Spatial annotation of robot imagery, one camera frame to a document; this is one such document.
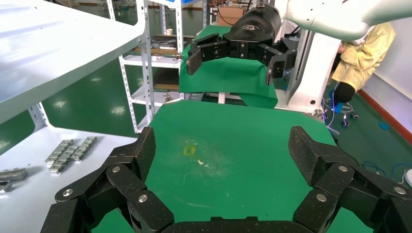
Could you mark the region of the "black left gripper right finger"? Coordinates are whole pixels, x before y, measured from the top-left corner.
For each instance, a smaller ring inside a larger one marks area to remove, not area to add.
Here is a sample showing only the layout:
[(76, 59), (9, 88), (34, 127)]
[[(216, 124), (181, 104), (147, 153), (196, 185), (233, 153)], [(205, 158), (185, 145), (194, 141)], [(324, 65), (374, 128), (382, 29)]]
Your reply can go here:
[(340, 147), (313, 140), (300, 126), (291, 128), (288, 149), (311, 187), (294, 222), (325, 233), (344, 208), (376, 233), (411, 232), (410, 189), (361, 167)]

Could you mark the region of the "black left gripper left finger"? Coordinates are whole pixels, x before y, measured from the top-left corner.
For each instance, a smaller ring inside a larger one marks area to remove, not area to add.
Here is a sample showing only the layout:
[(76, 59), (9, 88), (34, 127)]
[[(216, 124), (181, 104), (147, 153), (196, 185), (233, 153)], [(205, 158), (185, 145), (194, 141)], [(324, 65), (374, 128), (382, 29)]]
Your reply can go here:
[(164, 231), (174, 223), (173, 213), (145, 183), (155, 149), (151, 127), (135, 142), (114, 148), (98, 169), (55, 194), (41, 231), (89, 233), (113, 210), (119, 210), (136, 233)]

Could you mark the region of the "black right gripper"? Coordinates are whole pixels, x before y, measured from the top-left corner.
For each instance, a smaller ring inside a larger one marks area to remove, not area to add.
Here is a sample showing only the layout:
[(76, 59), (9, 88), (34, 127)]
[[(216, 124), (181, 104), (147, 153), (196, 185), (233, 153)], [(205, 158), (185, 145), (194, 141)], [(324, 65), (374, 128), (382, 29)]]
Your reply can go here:
[(203, 62), (225, 57), (258, 60), (267, 67), (266, 85), (282, 78), (285, 70), (294, 68), (296, 45), (288, 38), (274, 43), (281, 26), (278, 11), (270, 5), (257, 7), (244, 14), (223, 34), (210, 34), (190, 44), (187, 73), (193, 75)]

